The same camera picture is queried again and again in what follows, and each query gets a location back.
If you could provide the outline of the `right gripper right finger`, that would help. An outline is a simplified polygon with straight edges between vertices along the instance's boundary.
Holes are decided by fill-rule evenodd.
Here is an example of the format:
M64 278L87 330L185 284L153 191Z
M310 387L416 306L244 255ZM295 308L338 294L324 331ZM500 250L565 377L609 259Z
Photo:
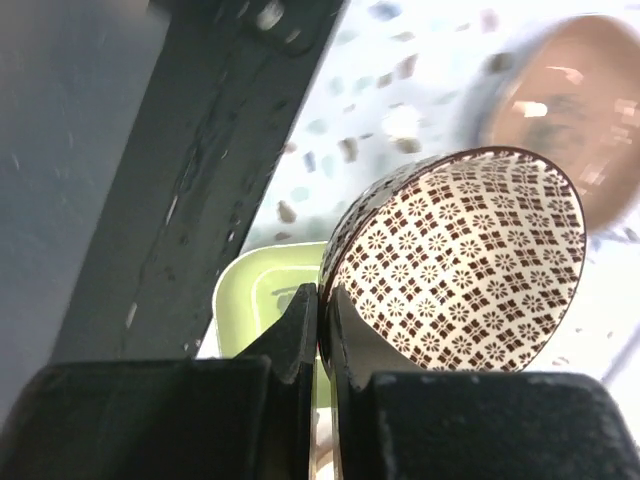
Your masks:
M329 303L339 479L635 479L639 456L612 397L570 373L431 372L356 312Z

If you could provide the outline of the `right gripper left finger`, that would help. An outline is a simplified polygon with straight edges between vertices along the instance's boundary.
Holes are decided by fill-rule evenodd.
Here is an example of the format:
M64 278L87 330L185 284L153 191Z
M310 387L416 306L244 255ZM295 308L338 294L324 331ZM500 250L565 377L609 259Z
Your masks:
M317 292L230 359L51 365L1 432L5 479L307 479Z

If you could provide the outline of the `green square panda plate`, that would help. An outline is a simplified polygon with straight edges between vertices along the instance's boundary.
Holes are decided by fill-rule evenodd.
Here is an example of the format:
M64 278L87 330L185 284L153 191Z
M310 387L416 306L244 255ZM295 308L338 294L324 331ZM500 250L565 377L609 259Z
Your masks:
M299 286L315 283L324 242L262 247L223 271L212 295L212 321L199 358L239 354L284 314Z

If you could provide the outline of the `patterned round bowl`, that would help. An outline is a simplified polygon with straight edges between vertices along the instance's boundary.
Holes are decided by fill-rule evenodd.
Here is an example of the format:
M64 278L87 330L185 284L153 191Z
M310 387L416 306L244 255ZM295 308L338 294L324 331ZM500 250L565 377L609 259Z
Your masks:
M422 368L518 372L563 321L585 250L581 200L550 160L508 146L433 156L348 207L322 257L320 303L343 288Z

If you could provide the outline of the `brown square panda plate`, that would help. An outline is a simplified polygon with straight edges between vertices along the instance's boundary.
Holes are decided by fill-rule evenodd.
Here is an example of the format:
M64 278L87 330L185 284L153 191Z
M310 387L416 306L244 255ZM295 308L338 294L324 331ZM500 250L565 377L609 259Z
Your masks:
M569 18L501 89L479 133L560 167L589 231L614 224L639 191L639 38L610 16Z

